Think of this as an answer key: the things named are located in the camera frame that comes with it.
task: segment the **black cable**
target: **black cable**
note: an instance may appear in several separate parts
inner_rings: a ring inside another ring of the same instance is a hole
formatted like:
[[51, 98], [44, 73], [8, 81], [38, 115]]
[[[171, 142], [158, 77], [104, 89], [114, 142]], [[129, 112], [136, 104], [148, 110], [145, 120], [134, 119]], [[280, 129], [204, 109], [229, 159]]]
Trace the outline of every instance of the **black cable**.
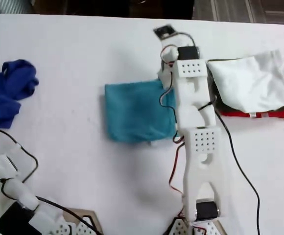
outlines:
[[[0, 133], [3, 133], [4, 135], [8, 136], [12, 142], [14, 142], [15, 144], [19, 144], [10, 134], [8, 134], [7, 132], [3, 131], [3, 130], [0, 130]], [[19, 144], [20, 147], [21, 147], [21, 150], [23, 152], [25, 152], [26, 155], [30, 156], [34, 161], [35, 161], [35, 168], [24, 178], [24, 180], [22, 181], [22, 183], [26, 182], [30, 177], [31, 175], [38, 169], [39, 167], [39, 162], [38, 160], [36, 159], [36, 157], [34, 157], [31, 153], [29, 153], [24, 147], [22, 147], [21, 144]]]
[[87, 221], [85, 221], [84, 219], [82, 219], [79, 215], [77, 215], [76, 213], [72, 212], [71, 210], [67, 209], [66, 207], [63, 207], [57, 203], [54, 203], [52, 201], [49, 201], [43, 197], [39, 197], [37, 196], [37, 199], [39, 199], [42, 202], [45, 202], [47, 204], [50, 204], [51, 206], [57, 207], [65, 212], [67, 212], [68, 214], [72, 215], [73, 217], [75, 217], [77, 220], [79, 220], [81, 223], [85, 224], [86, 226], [88, 226], [90, 229], [92, 229], [97, 235], [103, 235], [101, 232], [99, 232], [97, 229], [95, 229], [92, 225], [90, 225]]
[[[16, 144], [19, 144], [10, 134], [8, 134], [7, 132], [5, 132], [5, 131], [3, 131], [3, 130], [0, 130], [0, 133], [3, 133], [3, 134], [5, 134], [6, 136], [8, 136], [14, 143], [16, 143]], [[36, 167], [25, 177], [25, 179], [22, 181], [22, 183], [24, 183], [28, 178], [30, 178], [30, 176], [37, 170], [37, 168], [39, 167], [39, 162], [38, 162], [38, 160], [36, 159], [36, 157], [34, 157], [32, 154], [30, 154], [25, 148], [23, 148], [22, 146], [21, 146], [21, 150], [23, 151], [23, 152], [25, 152], [28, 156], [30, 156], [31, 158], [33, 158], [33, 160], [35, 161], [35, 163], [36, 163]], [[13, 178], [8, 178], [8, 179], [0, 179], [0, 182], [2, 183], [2, 186], [1, 186], [1, 192], [2, 192], [2, 194], [5, 196], [5, 197], [7, 197], [7, 198], [9, 198], [9, 199], [11, 199], [11, 200], [16, 200], [15, 198], [12, 198], [12, 197], [10, 197], [8, 194], [6, 194], [5, 193], [5, 191], [4, 191], [4, 186], [5, 186], [5, 183], [8, 181], [8, 180], [10, 180], [10, 179], [13, 179]], [[67, 212], [68, 214], [70, 214], [70, 215], [72, 215], [73, 217], [75, 217], [76, 219], [78, 219], [80, 222], [82, 222], [82, 223], [84, 223], [86, 226], [88, 226], [90, 229], [92, 229], [97, 235], [103, 235], [102, 233], [100, 233], [97, 229], [95, 229], [92, 225], [90, 225], [88, 222], [86, 222], [84, 219], [82, 219], [80, 216], [78, 216], [76, 213], [74, 213], [74, 212], [72, 212], [71, 210], [69, 210], [69, 209], [67, 209], [67, 208], [65, 208], [65, 207], [63, 207], [63, 206], [61, 206], [61, 205], [59, 205], [59, 204], [56, 204], [56, 203], [54, 203], [54, 202], [51, 202], [51, 201], [49, 201], [49, 200], [47, 200], [47, 199], [45, 199], [45, 198], [43, 198], [43, 197], [39, 197], [39, 196], [37, 196], [37, 198], [40, 200], [40, 201], [43, 201], [43, 202], [45, 202], [45, 203], [48, 203], [48, 204], [50, 204], [50, 205], [52, 205], [52, 206], [54, 206], [54, 207], [57, 207], [57, 208], [59, 208], [59, 209], [61, 209], [61, 210], [63, 210], [63, 211], [65, 211], [65, 212]]]
[[259, 223], [259, 219], [260, 219], [260, 196], [258, 194], [258, 192], [256, 191], [255, 187], [253, 186], [253, 184], [251, 183], [251, 181], [248, 179], [248, 177], [245, 175], [244, 171], [242, 170], [238, 160], [237, 160], [237, 157], [236, 157], [236, 153], [235, 153], [235, 150], [234, 150], [234, 145], [232, 143], [232, 138], [231, 138], [231, 134], [230, 134], [230, 131], [227, 127], [227, 125], [225, 124], [224, 120], [221, 118], [220, 114], [218, 113], [218, 111], [215, 110], [215, 114], [217, 115], [217, 117], [219, 118], [221, 124], [224, 126], [227, 134], [228, 134], [228, 137], [229, 137], [229, 142], [230, 142], [230, 146], [231, 146], [231, 151], [232, 151], [232, 154], [234, 156], [234, 159], [236, 161], [236, 164], [239, 168], [239, 170], [241, 171], [242, 175], [244, 176], [244, 178], [246, 179], [246, 181], [249, 183], [249, 185], [251, 186], [251, 188], [253, 189], [254, 193], [256, 194], [256, 197], [258, 199], [258, 207], [257, 207], [257, 213], [256, 213], [256, 224], [257, 224], [257, 230], [258, 230], [258, 235], [260, 235], [260, 223]]
[[198, 109], [198, 111], [201, 111], [202, 109], [206, 108], [207, 106], [210, 106], [212, 104], [214, 104], [216, 101], [216, 96], [213, 100], [211, 100], [210, 102], [208, 102], [207, 104], [203, 105], [201, 108]]
[[[5, 186], [6, 182], [7, 182], [8, 180], [10, 180], [10, 179], [13, 179], [13, 178], [0, 179], [0, 182], [2, 183], [2, 186], [1, 186], [1, 188], [0, 188], [0, 191], [2, 192], [2, 194], [3, 194], [5, 197], [7, 197], [7, 198], [9, 198], [9, 199], [11, 199], [11, 200], [16, 200], [15, 198], [13, 198], [13, 197], [9, 196], [8, 194], [6, 194], [5, 191], [4, 191], [4, 186]], [[82, 219], [80, 216], [78, 216], [76, 213], [72, 212], [71, 210], [67, 209], [66, 207], [63, 207], [63, 206], [61, 206], [61, 205], [59, 205], [59, 204], [57, 204], [57, 203], [54, 203], [54, 202], [52, 202], [52, 201], [49, 201], [49, 200], [47, 200], [47, 199], [45, 199], [45, 198], [43, 198], [43, 197], [36, 196], [36, 198], [39, 199], [39, 200], [42, 201], [42, 202], [45, 202], [45, 203], [50, 204], [51, 206], [57, 207], [57, 208], [59, 208], [59, 209], [65, 211], [65, 212], [67, 212], [68, 214], [71, 214], [73, 217], [75, 217], [75, 218], [78, 219], [80, 222], [84, 223], [86, 226], [88, 226], [90, 229], [92, 229], [94, 232], [96, 232], [96, 234], [98, 234], [98, 235], [103, 235], [103, 234], [100, 233], [98, 230], [96, 230], [92, 225], [90, 225], [88, 222], [86, 222], [84, 219]]]
[[[172, 72], [170, 72], [170, 75], [171, 75], [170, 86], [169, 86], [169, 88], [168, 88], [166, 91], [164, 91], [163, 94], [161, 94], [160, 99], [159, 99], [159, 103], [160, 103], [160, 105], [161, 105], [162, 107], [164, 107], [164, 108], [170, 108], [170, 109], [173, 110], [173, 114], [174, 114], [174, 117], [175, 117], [175, 122], [177, 123], [177, 115], [176, 115], [176, 110], [175, 110], [175, 108], [172, 107], [172, 106], [163, 105], [163, 103], [162, 103], [162, 98], [163, 98], [165, 95], [167, 95], [167, 94], [172, 90], [172, 83], [173, 83], [173, 82], [172, 82], [172, 80], [173, 80]], [[207, 104], [205, 104], [205, 105], [203, 105], [202, 107], [200, 107], [200, 108], [198, 109], [198, 111], [201, 111], [202, 109], [206, 108], [207, 106], [214, 104], [215, 101], [216, 101], [216, 96], [215, 96], [215, 99], [214, 99], [214, 100], [211, 100], [211, 101], [208, 102]], [[176, 141], [175, 139], [176, 139], [177, 135], [178, 135], [178, 130], [176, 130], [176, 133], [175, 133], [175, 135], [174, 135], [173, 138], [172, 138], [172, 141], [173, 141], [174, 143], [180, 143], [180, 142], [183, 141], [183, 139], [184, 139], [184, 136], [182, 136], [182, 137], [180, 137], [179, 140]]]
[[177, 123], [177, 116], [176, 116], [175, 108], [172, 107], [172, 106], [169, 106], [169, 105], [163, 105], [163, 104], [162, 104], [162, 98], [163, 98], [165, 95], [167, 95], [167, 94], [171, 91], [171, 89], [172, 89], [172, 79], [173, 79], [173, 78], [172, 78], [172, 72], [170, 72], [170, 75], [171, 75], [170, 86], [169, 86], [169, 88], [168, 88], [163, 94], [161, 94], [160, 99], [159, 99], [159, 102], [160, 102], [160, 105], [161, 105], [162, 107], [164, 107], [164, 108], [170, 108], [170, 109], [173, 110], [173, 114], [174, 114], [174, 117], [175, 117], [175, 122]]

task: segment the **white table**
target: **white table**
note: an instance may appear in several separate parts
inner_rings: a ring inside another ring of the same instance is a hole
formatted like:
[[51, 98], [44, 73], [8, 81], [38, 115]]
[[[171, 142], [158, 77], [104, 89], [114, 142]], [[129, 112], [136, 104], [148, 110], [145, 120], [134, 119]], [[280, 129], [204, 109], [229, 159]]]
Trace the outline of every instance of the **white table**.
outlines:
[[[0, 68], [32, 62], [40, 85], [23, 101], [10, 133], [40, 162], [37, 195], [97, 212], [107, 235], [159, 235], [181, 208], [168, 187], [176, 146], [127, 145], [106, 138], [104, 85], [156, 78], [167, 23], [193, 35], [205, 59], [282, 48], [284, 25], [0, 15]], [[224, 118], [237, 157], [261, 198], [262, 235], [284, 234], [284, 120]], [[230, 183], [230, 235], [256, 234], [256, 197], [239, 172], [223, 131]], [[182, 186], [184, 149], [174, 185]]]

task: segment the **red wire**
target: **red wire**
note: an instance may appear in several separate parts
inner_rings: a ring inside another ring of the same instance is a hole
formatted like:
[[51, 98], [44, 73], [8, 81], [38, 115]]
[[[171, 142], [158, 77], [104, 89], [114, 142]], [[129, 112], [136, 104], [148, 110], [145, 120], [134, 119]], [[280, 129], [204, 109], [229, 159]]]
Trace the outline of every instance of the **red wire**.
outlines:
[[181, 217], [181, 214], [182, 214], [182, 211], [183, 211], [184, 208], [185, 208], [185, 206], [183, 206], [183, 207], [181, 208], [181, 211], [178, 213], [177, 217]]
[[182, 137], [180, 137], [177, 141], [175, 140], [175, 137], [172, 139], [172, 141], [174, 142], [174, 143], [181, 143], [183, 140], [184, 140], [184, 136], [182, 136]]
[[202, 227], [196, 227], [196, 226], [194, 226], [194, 228], [195, 228], [195, 229], [201, 229], [201, 230], [203, 230], [203, 231], [204, 231], [204, 235], [206, 235], [206, 233], [207, 233], [206, 229], [204, 229], [204, 228], [202, 228]]
[[175, 174], [175, 171], [176, 171], [176, 167], [177, 167], [177, 162], [178, 162], [178, 155], [179, 155], [179, 149], [184, 146], [185, 143], [182, 143], [181, 145], [179, 145], [177, 147], [177, 150], [176, 150], [176, 156], [175, 156], [175, 162], [173, 164], [173, 168], [172, 168], [172, 172], [171, 172], [171, 175], [170, 175], [170, 178], [169, 178], [169, 186], [173, 189], [173, 190], [176, 190], [178, 192], [180, 192], [181, 194], [183, 194], [179, 189], [175, 188], [174, 186], [171, 185], [171, 181], [173, 179], [173, 176]]

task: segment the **red fabric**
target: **red fabric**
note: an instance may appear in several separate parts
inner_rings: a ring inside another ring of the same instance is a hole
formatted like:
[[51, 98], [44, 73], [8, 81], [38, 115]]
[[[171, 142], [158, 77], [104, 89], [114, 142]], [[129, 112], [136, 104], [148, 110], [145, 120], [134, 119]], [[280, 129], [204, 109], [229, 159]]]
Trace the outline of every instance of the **red fabric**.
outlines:
[[[233, 111], [233, 112], [220, 111], [220, 113], [223, 116], [229, 116], [229, 117], [244, 117], [244, 118], [250, 117], [250, 114], [246, 114], [246, 113], [241, 112], [241, 111]], [[265, 118], [265, 117], [284, 118], [284, 110], [256, 113], [256, 118]]]

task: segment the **white cloth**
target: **white cloth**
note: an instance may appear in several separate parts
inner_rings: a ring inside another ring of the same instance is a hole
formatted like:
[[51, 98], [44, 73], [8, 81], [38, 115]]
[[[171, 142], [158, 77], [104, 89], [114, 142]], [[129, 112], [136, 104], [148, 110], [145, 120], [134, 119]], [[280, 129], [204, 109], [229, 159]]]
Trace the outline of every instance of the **white cloth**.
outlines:
[[245, 113], [284, 106], [284, 60], [279, 50], [247, 58], [210, 61], [222, 101]]

